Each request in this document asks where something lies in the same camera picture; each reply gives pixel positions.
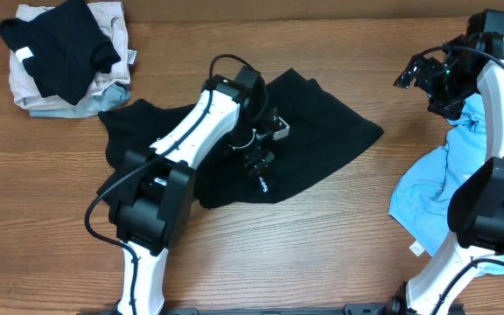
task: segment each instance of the wrinkled fabric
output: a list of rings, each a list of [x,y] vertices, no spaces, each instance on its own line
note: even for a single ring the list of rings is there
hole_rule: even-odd
[[[76,106],[63,109],[29,110],[31,117],[53,118],[85,118],[95,116],[101,111],[116,109],[125,104],[131,97],[127,87],[113,84],[102,95],[95,95],[84,99]]]
[[[194,195],[203,207],[286,200],[347,165],[383,133],[375,123],[324,91],[316,80],[307,80],[293,69],[267,84],[266,89],[269,102],[290,125],[289,135],[269,145],[275,159],[261,177],[250,177],[236,155],[222,155],[228,145],[221,139],[197,169]],[[106,158],[110,165],[120,168],[127,150],[149,147],[172,131],[192,108],[161,109],[138,100],[131,106],[100,113],[108,131]],[[117,171],[99,192],[118,176]],[[114,194],[105,201],[114,207]]]
[[[400,179],[389,214],[402,224],[431,256],[449,231],[446,215],[452,195],[485,162],[487,138],[481,96],[466,99],[462,116],[449,121],[454,129],[446,144],[419,159]],[[487,266],[481,273],[504,275],[504,268]]]
[[[122,3],[88,3],[87,6],[93,14],[99,29],[104,35],[110,38],[121,60],[112,65],[110,73],[96,73],[96,76],[88,87],[87,93],[77,105],[86,101],[92,102],[93,96],[102,95],[114,83],[130,84],[130,70],[128,68],[129,37],[123,17]],[[53,7],[31,7],[26,4],[20,4],[16,17],[28,22],[51,9]],[[34,79],[26,72],[25,67],[18,61],[14,52],[10,54],[9,83],[14,102],[22,109],[70,109],[73,107],[73,105],[57,95],[42,97]]]

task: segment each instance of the wood grain surface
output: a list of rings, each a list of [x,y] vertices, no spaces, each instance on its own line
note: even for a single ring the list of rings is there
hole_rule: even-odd
[[[290,67],[384,136],[343,169],[277,205],[232,204],[192,220],[171,251],[170,307],[342,306],[384,302],[430,260],[388,216],[398,179],[445,142],[448,123],[424,92],[392,87],[411,55],[452,39],[466,18],[264,23],[131,24],[138,50],[131,102],[196,102],[212,57],[235,53],[267,81]],[[120,249],[92,238],[83,215],[112,172],[97,117],[34,119],[13,104],[0,39],[0,314],[75,314],[110,308],[123,286]],[[238,65],[218,63],[234,75]],[[108,209],[93,223],[114,235]],[[504,276],[476,279],[459,300],[469,314],[504,314]]]
[[[265,21],[343,18],[463,17],[504,0],[121,0],[128,22]],[[19,4],[56,6],[64,0],[0,0],[0,22]]]

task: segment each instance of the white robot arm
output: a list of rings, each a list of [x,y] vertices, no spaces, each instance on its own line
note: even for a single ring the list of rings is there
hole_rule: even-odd
[[[234,80],[212,75],[214,62],[223,57],[246,65]],[[228,154],[241,158],[248,175],[258,176],[274,158],[265,144],[289,134],[289,125],[268,104],[266,93],[260,73],[248,63],[233,55],[218,56],[198,103],[185,119],[148,150],[126,154],[119,170],[125,183],[115,189],[118,201],[109,203],[108,215],[122,240],[123,294],[113,311],[101,314],[158,315],[162,311],[166,259],[189,220],[200,163],[220,142]],[[144,172],[134,175],[138,168]]]
[[[483,18],[483,20],[489,18],[490,21],[492,19],[496,19],[503,22],[504,14],[502,14],[502,12],[486,11],[481,13],[479,18]],[[469,30],[475,26],[473,25],[473,22],[475,22],[475,19],[473,20],[471,18],[470,23],[468,23]],[[485,25],[486,21],[480,21],[480,23],[481,25]],[[501,42],[494,43],[491,40],[487,41],[487,36],[483,36],[484,32],[493,31],[503,32],[504,30],[488,31],[482,29],[479,38],[484,39],[483,42],[476,45],[475,43],[471,43],[471,40],[468,40],[466,44],[474,47],[483,44],[482,49],[489,50],[490,52],[493,51],[493,53],[500,53],[503,50],[495,50],[494,47],[504,46],[504,37],[499,33],[494,34],[496,38],[502,38]],[[457,69],[459,71],[463,71],[460,70],[463,68],[460,64],[462,62],[466,62],[467,64],[468,62],[475,61],[475,57],[479,58],[480,56],[474,56],[472,59],[469,59],[467,55],[458,56],[457,58],[468,59],[459,62],[458,68],[454,67],[452,70],[448,70],[448,72],[454,72]],[[499,55],[499,59],[502,60],[498,61],[504,63],[503,57],[504,53]],[[427,80],[425,76],[418,77],[417,79],[418,81]],[[450,78],[448,77],[444,78],[443,82],[446,82],[444,86],[422,87],[424,90],[428,88],[430,91],[433,91],[430,92],[426,90],[430,94],[431,98],[430,111],[436,112],[440,115],[445,113],[444,111],[440,112],[439,106],[433,107],[433,105],[436,105],[433,104],[433,102],[442,101],[443,103],[440,104],[441,108],[450,106],[446,98],[439,101],[437,99],[433,100],[433,95],[438,92],[438,89],[451,88],[447,81],[449,79]],[[453,79],[458,80],[458,83],[462,80],[473,80],[472,76],[468,75],[468,73],[464,73]],[[456,296],[487,266],[487,263],[480,263],[479,265],[475,265],[475,268],[470,268],[466,271],[463,275],[461,275],[458,281],[449,288],[450,291],[447,296],[443,297],[442,295],[449,284],[451,284],[452,279],[464,270],[468,264],[473,263],[473,261],[477,259],[485,257],[495,259],[498,257],[497,255],[504,254],[504,238],[495,235],[495,233],[502,234],[504,227],[501,227],[501,225],[504,224],[504,220],[501,219],[500,214],[496,213],[498,209],[493,209],[492,207],[491,211],[489,211],[489,209],[486,209],[488,205],[484,203],[494,203],[495,199],[488,199],[488,196],[478,196],[479,194],[485,195],[493,193],[493,190],[495,190],[495,193],[504,192],[504,185],[502,185],[504,182],[500,180],[500,178],[504,177],[504,160],[502,159],[504,158],[504,68],[493,60],[486,61],[486,64],[482,67],[481,71],[479,71],[476,81],[476,87],[483,98],[486,113],[487,163],[484,164],[484,166],[482,166],[482,168],[478,170],[474,176],[472,176],[473,179],[468,180],[469,183],[467,185],[465,184],[460,187],[459,192],[455,193],[453,196],[449,207],[449,227],[451,228],[451,231],[446,236],[442,246],[433,256],[430,263],[419,275],[409,280],[405,286],[405,297],[402,297],[405,298],[405,305],[400,305],[402,302],[398,303],[397,314],[448,314]],[[461,89],[458,91],[459,94],[466,96],[463,92],[464,91]],[[448,95],[449,98],[454,100],[451,101],[451,103],[455,103],[459,100],[456,96],[457,95],[454,94]],[[486,170],[487,167],[491,166],[493,166],[493,169]],[[498,197],[499,198],[497,200],[502,201],[502,204],[500,203],[496,206],[501,208],[501,210],[499,210],[500,213],[504,213],[504,199],[502,198],[504,196],[500,195]],[[466,211],[469,207],[473,207],[472,212]],[[468,223],[462,223],[462,221],[466,220],[466,217],[464,217],[465,215],[470,217],[468,222],[471,222],[476,226],[481,224],[482,227],[470,227]]]
[[[177,150],[165,156],[173,163],[186,161],[188,166],[194,170],[197,169],[206,154],[223,136],[233,130],[238,121],[240,104],[233,101],[229,95],[216,90],[210,94],[209,91],[204,90],[188,116],[171,133],[157,140],[150,147],[160,154],[173,146],[198,121],[206,109],[210,95],[213,95],[213,101],[209,113]],[[168,182],[161,178],[154,178],[154,181],[162,186],[168,185]],[[163,279],[168,248],[163,248],[159,255],[152,255],[147,248],[133,241],[128,241],[127,244],[136,251],[139,259],[139,271],[135,284],[137,315],[158,315],[165,304]],[[133,264],[131,253],[124,249],[123,254],[125,258],[123,294],[117,310],[122,315],[130,315],[132,314],[130,288]]]

